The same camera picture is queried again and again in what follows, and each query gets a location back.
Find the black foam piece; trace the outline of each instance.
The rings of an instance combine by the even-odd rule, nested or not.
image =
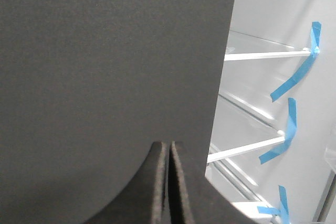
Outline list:
[[[208,182],[182,143],[170,148],[168,194],[173,224],[255,224]]]
[[[204,171],[234,0],[0,0],[0,222],[83,223],[153,141]]]
[[[117,197],[85,224],[161,223],[166,144],[154,142],[141,167]]]

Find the gray panel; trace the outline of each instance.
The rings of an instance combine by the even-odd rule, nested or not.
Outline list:
[[[153,141],[205,170],[234,0],[0,0],[0,222],[80,223]]]

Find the white wall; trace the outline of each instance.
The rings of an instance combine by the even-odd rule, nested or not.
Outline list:
[[[241,166],[244,166],[244,162],[255,165],[255,169],[246,171],[258,182],[254,190],[274,206],[279,203],[278,185],[286,187],[292,223],[313,219],[330,174],[323,153],[330,130],[336,123],[336,0],[235,0],[231,24],[234,31],[303,48],[310,47],[312,21],[322,23],[321,53],[318,59],[299,85],[276,103],[272,104],[268,97],[269,101],[266,100],[265,104],[266,108],[281,109],[281,113],[274,115],[278,117],[277,125],[285,129],[287,97],[297,99],[298,132],[291,148],[263,166],[258,164],[258,154],[247,156],[244,160],[236,159]],[[263,80],[252,78],[250,81],[255,82],[254,88],[260,88],[261,83],[269,80],[270,84],[266,88],[270,94],[287,78],[283,76],[281,79],[274,62],[281,64],[279,68],[297,67],[297,62],[293,66],[290,60],[260,61],[262,68],[267,69],[265,72],[269,74],[269,79],[268,76]],[[239,72],[239,69],[242,69],[243,64],[244,67],[252,68],[256,63],[245,61],[224,64],[221,89],[229,84],[241,85],[239,74],[244,73]],[[276,74],[272,76],[270,69],[274,69]],[[227,73],[236,75],[230,78]],[[226,134],[223,143],[227,146],[239,145],[234,141]]]

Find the dark gray foam board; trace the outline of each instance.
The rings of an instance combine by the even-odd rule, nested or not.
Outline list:
[[[205,169],[234,0],[0,0],[0,223],[81,223],[153,141]]]

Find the blue painter's tape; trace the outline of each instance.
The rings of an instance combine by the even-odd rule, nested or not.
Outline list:
[[[280,210],[274,207],[257,207],[260,214],[280,215]]]
[[[290,224],[286,189],[279,186],[280,210],[274,207],[257,207],[260,214],[279,215],[282,224]]]
[[[297,117],[296,100],[294,98],[288,98],[288,120],[287,120],[285,141],[282,144],[279,144],[278,146],[274,147],[270,151],[262,154],[259,157],[261,164],[279,156],[289,148],[297,131],[296,117]]]
[[[298,84],[299,81],[308,73],[309,69],[316,60],[317,55],[320,53],[320,35],[321,35],[321,23],[313,22],[310,31],[311,48],[310,56],[304,61],[299,69],[289,78],[284,84],[278,87],[273,93],[271,93],[272,101],[278,100],[284,93]]]

